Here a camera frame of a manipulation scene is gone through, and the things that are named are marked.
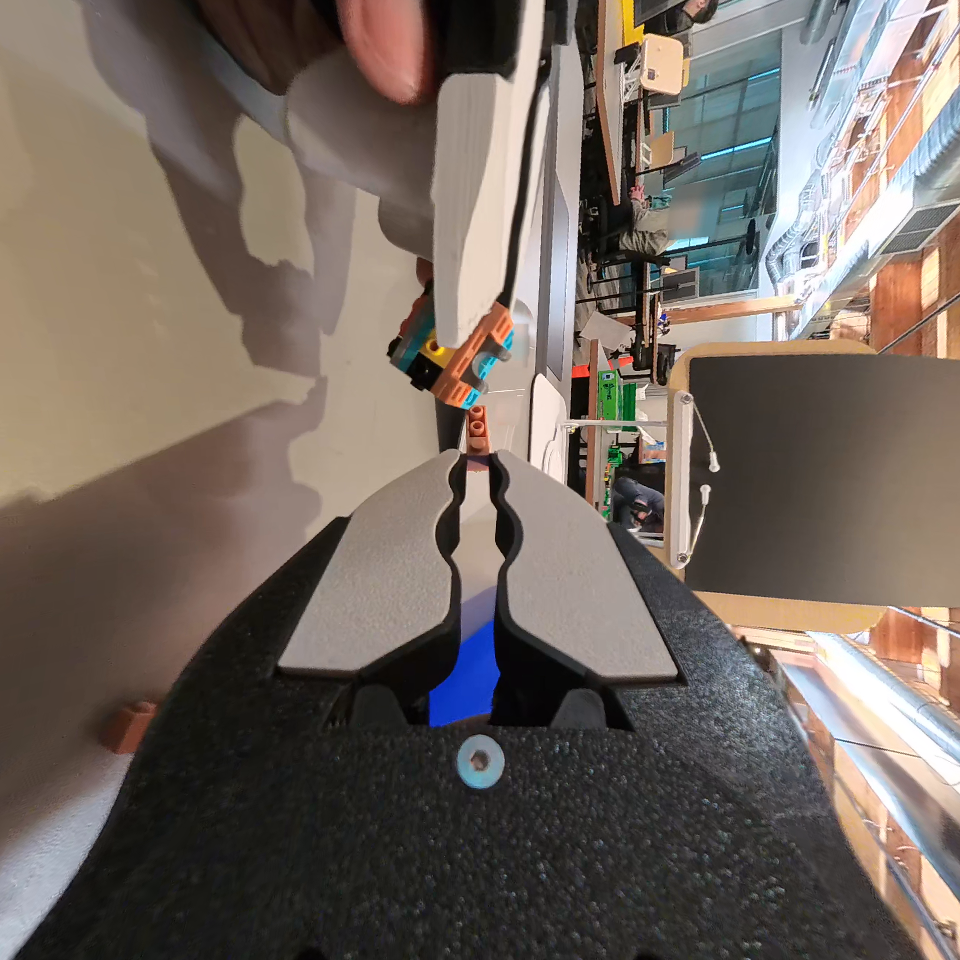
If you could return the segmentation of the white box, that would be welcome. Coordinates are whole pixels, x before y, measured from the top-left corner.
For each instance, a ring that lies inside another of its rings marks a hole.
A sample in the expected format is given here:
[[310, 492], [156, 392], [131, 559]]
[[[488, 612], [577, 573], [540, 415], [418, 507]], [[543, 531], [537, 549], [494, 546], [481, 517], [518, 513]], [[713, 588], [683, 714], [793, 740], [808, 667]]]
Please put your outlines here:
[[644, 33], [639, 47], [639, 83], [649, 93], [677, 96], [685, 75], [685, 47], [677, 37]]

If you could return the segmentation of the person's left forearm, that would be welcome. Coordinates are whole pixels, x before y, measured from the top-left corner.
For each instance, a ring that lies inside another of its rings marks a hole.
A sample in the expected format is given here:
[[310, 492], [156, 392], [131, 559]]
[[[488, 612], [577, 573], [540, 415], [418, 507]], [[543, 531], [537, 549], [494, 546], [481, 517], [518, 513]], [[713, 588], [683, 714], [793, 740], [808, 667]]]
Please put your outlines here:
[[198, 15], [248, 76], [282, 95], [343, 44], [335, 2], [198, 1]]

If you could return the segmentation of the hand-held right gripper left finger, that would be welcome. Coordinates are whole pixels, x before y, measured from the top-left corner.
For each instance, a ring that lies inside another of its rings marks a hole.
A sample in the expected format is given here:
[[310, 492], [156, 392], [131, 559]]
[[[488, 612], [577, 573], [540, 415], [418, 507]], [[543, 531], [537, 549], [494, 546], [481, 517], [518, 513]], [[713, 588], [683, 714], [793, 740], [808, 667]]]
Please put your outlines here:
[[463, 456], [446, 450], [350, 515], [277, 667], [363, 681], [441, 681], [460, 648]]

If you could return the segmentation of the small brown brick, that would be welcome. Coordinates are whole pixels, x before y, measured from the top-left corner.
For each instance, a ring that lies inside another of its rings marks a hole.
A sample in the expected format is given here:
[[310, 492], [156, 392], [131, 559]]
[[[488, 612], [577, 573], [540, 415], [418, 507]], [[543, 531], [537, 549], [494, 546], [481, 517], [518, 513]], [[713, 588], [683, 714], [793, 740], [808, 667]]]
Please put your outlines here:
[[119, 707], [104, 723], [99, 735], [101, 746], [116, 756], [134, 754], [157, 714], [152, 701], [129, 702]]
[[487, 471], [492, 450], [488, 409], [482, 404], [476, 404], [466, 411], [464, 421], [466, 469], [470, 473]]

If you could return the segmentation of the silver air duct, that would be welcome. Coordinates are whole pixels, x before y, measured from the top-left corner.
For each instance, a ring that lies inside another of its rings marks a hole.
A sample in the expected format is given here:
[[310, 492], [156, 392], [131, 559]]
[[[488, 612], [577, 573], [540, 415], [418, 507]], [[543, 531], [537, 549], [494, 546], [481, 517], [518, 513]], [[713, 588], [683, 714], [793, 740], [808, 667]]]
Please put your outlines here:
[[958, 719], [940, 702], [911, 687], [846, 636], [820, 630], [806, 634], [842, 684], [903, 740], [908, 739], [906, 732], [914, 731], [959, 763]]

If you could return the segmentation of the person's left hand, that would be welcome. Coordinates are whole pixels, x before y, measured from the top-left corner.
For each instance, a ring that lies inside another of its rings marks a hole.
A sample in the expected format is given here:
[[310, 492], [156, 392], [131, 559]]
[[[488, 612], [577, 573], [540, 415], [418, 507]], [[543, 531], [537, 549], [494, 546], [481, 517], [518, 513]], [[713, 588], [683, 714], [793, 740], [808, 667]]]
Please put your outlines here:
[[370, 86], [414, 106], [435, 90], [433, 26], [425, 1], [338, 1], [344, 44]]

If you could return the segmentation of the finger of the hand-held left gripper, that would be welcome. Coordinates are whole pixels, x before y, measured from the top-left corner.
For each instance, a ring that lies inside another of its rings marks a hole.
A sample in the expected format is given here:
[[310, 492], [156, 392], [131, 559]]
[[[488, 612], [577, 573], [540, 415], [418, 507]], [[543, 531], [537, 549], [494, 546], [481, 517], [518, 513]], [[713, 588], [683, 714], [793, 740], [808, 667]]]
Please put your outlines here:
[[512, 308], [532, 229], [562, 12], [519, 3], [510, 76], [460, 74], [438, 88], [434, 309], [443, 347], [461, 347], [495, 303]]

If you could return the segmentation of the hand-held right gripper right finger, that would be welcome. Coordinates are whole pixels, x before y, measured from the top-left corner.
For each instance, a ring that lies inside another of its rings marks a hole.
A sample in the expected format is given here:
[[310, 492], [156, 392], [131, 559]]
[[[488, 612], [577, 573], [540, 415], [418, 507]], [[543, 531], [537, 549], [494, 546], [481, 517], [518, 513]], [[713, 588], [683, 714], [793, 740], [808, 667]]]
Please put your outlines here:
[[601, 515], [507, 450], [490, 456], [507, 642], [600, 685], [672, 683], [679, 668]]

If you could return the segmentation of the multicoloured toy brick model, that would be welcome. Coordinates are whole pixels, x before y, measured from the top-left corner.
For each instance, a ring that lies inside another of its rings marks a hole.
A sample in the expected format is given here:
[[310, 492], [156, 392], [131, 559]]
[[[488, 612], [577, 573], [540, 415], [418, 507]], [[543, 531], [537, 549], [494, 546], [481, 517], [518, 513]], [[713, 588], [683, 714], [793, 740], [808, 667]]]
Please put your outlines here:
[[448, 406], [469, 410], [486, 394], [494, 366], [510, 360], [514, 322], [509, 310], [496, 302], [461, 346], [441, 346], [432, 288], [428, 281], [389, 343], [390, 365], [416, 390], [428, 392]]

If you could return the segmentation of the blue plastic bin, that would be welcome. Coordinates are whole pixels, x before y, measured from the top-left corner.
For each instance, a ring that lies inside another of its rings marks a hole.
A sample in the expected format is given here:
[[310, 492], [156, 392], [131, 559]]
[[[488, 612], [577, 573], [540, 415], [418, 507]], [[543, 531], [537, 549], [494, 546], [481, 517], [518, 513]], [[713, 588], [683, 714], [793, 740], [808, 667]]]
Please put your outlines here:
[[451, 674], [429, 694], [429, 726], [450, 726], [488, 717], [499, 668], [494, 618], [497, 589], [490, 586], [462, 602], [461, 645]]

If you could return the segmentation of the rounded plywood panel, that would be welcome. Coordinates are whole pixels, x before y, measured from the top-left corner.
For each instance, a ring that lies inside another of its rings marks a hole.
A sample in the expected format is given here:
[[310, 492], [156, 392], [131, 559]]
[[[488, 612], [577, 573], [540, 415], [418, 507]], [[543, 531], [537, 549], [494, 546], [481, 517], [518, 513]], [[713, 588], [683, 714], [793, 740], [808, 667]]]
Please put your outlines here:
[[720, 342], [667, 390], [654, 556], [722, 620], [845, 633], [958, 608], [957, 359]]

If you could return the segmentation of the wood-edged long desk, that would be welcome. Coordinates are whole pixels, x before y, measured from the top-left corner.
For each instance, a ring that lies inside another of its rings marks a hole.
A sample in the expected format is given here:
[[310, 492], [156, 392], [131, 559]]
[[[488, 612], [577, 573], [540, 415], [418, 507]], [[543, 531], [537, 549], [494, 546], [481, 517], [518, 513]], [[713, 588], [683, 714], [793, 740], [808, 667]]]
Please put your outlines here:
[[642, 37], [633, 1], [599, 1], [594, 62], [599, 121], [610, 198], [623, 202], [642, 163], [648, 160], [641, 91], [630, 87], [628, 68], [616, 62], [618, 50]]

